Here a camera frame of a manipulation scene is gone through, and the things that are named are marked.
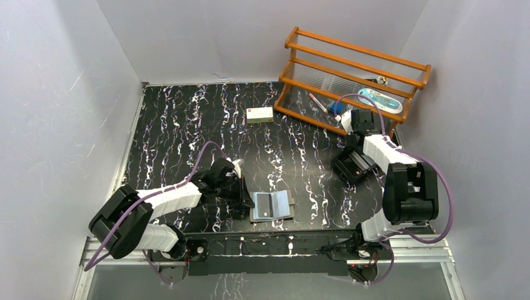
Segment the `dark credit card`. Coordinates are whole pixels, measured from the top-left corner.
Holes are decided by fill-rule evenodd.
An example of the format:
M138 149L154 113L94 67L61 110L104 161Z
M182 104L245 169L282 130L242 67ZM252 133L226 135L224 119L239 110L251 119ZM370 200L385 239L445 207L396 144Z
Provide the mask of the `dark credit card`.
M273 218L272 196L270 193L257 192L254 194L254 218L268 220Z

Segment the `grey card holder wallet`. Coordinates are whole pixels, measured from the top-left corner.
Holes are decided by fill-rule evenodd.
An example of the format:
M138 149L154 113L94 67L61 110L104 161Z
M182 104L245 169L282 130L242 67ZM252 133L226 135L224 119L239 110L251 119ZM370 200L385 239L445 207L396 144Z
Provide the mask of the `grey card holder wallet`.
M294 218L294 198L288 189L276 192L254 192L251 197L254 207L250 209L249 219L252 223Z

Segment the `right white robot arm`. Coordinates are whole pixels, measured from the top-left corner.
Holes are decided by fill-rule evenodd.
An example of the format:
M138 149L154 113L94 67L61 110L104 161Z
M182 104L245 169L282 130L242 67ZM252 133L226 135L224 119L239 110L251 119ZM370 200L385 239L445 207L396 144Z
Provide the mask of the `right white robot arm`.
M360 222L352 236L354 255L367 259L381 247L380 240L438 217L438 175L379 131L370 111L348 110L341 116L341 125L356 138L358 156L385 174L381 209Z

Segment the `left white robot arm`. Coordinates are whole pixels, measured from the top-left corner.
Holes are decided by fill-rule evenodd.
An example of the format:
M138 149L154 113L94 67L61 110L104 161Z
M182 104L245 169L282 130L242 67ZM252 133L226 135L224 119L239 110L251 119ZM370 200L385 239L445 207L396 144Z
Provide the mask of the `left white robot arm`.
M133 251L159 251L179 260L189 252L188 238L180 229L153 220L183 209L220 206L222 201L236 208L254 207L242 163L219 158L190 181L157 189L140 191L123 185L91 219L88 229L114 259Z

